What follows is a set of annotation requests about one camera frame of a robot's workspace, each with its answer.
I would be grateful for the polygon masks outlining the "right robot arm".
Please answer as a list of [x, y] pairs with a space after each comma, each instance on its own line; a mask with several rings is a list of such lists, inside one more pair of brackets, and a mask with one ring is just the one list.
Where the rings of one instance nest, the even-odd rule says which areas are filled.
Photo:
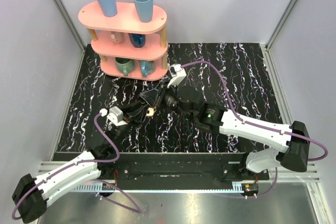
[[140, 93], [140, 98], [153, 109], [168, 108], [191, 121], [206, 132], [243, 137], [268, 146], [267, 149], [243, 155], [239, 176], [250, 180], [266, 169], [282, 166], [294, 172], [306, 172], [310, 144], [304, 123], [270, 122], [235, 115], [233, 110], [206, 103], [200, 93], [190, 86], [182, 88], [161, 85]]

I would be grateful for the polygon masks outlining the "beige earbud charging case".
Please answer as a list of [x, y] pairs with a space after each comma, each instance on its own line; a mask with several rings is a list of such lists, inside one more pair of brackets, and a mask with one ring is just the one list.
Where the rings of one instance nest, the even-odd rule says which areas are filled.
[[154, 109], [153, 108], [148, 108], [146, 116], [147, 117], [152, 117], [154, 115]]

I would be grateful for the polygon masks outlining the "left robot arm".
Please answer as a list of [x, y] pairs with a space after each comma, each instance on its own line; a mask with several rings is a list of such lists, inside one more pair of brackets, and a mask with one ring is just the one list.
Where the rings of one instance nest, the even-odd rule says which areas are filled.
[[42, 216], [56, 200], [76, 187], [94, 179], [109, 179], [120, 158], [115, 141], [123, 138], [133, 125], [139, 125], [152, 110], [145, 102], [101, 109], [93, 121], [103, 136], [74, 159], [42, 175], [23, 176], [12, 195], [15, 207], [12, 219], [31, 223]]

